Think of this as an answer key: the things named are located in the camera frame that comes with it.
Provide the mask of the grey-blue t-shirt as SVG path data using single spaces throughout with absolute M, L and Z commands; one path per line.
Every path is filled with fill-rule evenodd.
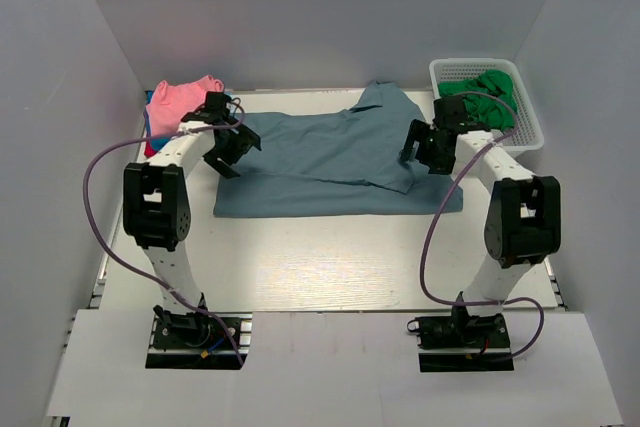
M 220 179 L 218 218 L 343 215 L 432 215 L 463 208 L 448 175 L 433 175 L 400 151 L 419 107 L 393 83 L 369 84 L 358 102 L 337 113 L 252 113 L 244 124 L 261 138 Z

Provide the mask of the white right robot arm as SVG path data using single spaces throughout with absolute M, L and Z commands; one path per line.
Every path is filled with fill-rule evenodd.
M 511 292 L 534 266 L 559 250 L 561 244 L 561 187 L 553 176 L 538 176 L 519 164 L 501 143 L 510 135 L 495 137 L 485 130 L 447 129 L 424 121 L 411 122 L 400 160 L 417 160 L 437 174 L 450 174 L 458 159 L 465 165 L 457 174 L 427 230 L 420 257 L 419 282 L 425 296 L 440 304 L 467 311 L 451 321 L 453 337 L 472 346 L 484 338 L 484 317 L 496 315 L 505 305 L 528 302 Z M 448 201 L 466 174 L 472 172 L 490 194 L 483 228 L 486 256 L 472 282 L 455 300 L 437 297 L 427 287 L 425 272 L 435 228 Z

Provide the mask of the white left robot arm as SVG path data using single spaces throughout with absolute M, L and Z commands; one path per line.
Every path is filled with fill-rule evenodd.
M 152 276 L 163 296 L 162 310 L 182 315 L 177 334 L 188 345 L 199 346 L 211 334 L 204 315 L 206 300 L 193 277 L 185 240 L 192 222 L 186 181 L 205 161 L 220 176 L 238 175 L 232 169 L 261 140 L 250 128 L 211 126 L 189 121 L 149 160 L 130 163 L 124 171 L 123 227 L 149 259 Z

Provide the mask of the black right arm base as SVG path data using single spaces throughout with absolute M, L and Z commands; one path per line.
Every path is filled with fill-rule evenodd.
M 511 342 L 504 316 L 416 317 L 407 331 L 417 337 L 421 373 L 510 372 Z

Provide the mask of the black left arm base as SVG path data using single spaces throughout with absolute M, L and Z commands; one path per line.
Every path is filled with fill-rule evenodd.
M 220 323 L 197 313 L 172 314 L 154 308 L 146 369 L 225 370 L 242 368 L 251 342 L 252 315 L 222 315 L 242 361 Z

